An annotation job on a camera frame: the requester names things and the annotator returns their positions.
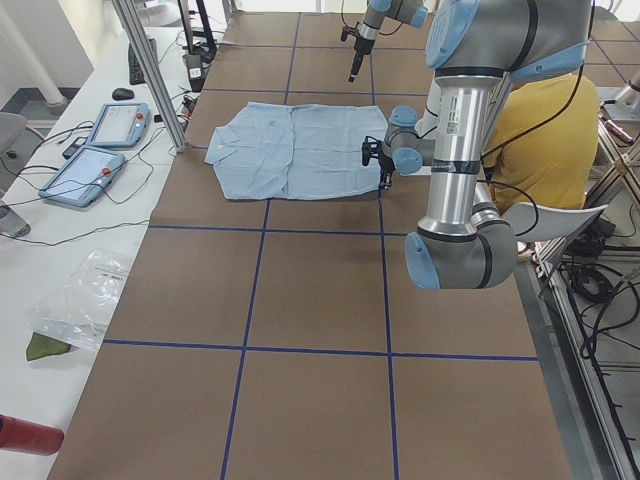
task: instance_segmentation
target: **black mouse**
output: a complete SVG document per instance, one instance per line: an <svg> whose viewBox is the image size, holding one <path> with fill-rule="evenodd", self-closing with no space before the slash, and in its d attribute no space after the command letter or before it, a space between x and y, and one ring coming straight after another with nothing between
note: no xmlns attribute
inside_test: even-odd
<svg viewBox="0 0 640 480"><path fill-rule="evenodd" d="M111 94L114 100L131 100L134 96L133 90L128 88L116 88Z"/></svg>

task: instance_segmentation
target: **blue cloth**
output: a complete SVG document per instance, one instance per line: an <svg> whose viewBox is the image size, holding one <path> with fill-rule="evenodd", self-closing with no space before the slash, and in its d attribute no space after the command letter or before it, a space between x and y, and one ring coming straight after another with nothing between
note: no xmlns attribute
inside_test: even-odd
<svg viewBox="0 0 640 480"><path fill-rule="evenodd" d="M227 199L360 195L380 181L377 162L362 166L362 142L386 128L378 107L249 103L216 128L205 162Z"/></svg>

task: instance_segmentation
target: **tablet device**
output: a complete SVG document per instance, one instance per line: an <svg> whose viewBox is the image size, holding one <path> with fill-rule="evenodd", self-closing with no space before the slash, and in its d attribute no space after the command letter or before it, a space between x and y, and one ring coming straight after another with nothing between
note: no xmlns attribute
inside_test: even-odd
<svg viewBox="0 0 640 480"><path fill-rule="evenodd" d="M47 200L86 207L120 173L124 155L94 146L82 146L38 191Z"/></svg>
<svg viewBox="0 0 640 480"><path fill-rule="evenodd" d="M130 148L140 141L149 117L146 103L105 103L98 114L87 145Z"/></svg>

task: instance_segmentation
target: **clear plastic bag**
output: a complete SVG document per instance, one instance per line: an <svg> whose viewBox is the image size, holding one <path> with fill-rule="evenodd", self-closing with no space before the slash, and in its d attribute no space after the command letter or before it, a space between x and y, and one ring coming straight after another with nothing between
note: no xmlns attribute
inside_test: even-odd
<svg viewBox="0 0 640 480"><path fill-rule="evenodd" d="M133 259L96 250L69 280L34 308L29 326L75 347L97 350L129 276Z"/></svg>

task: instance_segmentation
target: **red cylinder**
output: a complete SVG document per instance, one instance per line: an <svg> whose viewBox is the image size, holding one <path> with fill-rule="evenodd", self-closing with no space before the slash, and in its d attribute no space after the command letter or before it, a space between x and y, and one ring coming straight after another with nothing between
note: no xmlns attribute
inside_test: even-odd
<svg viewBox="0 0 640 480"><path fill-rule="evenodd" d="M0 448L34 455L60 450L64 432L59 428L27 422L0 414Z"/></svg>

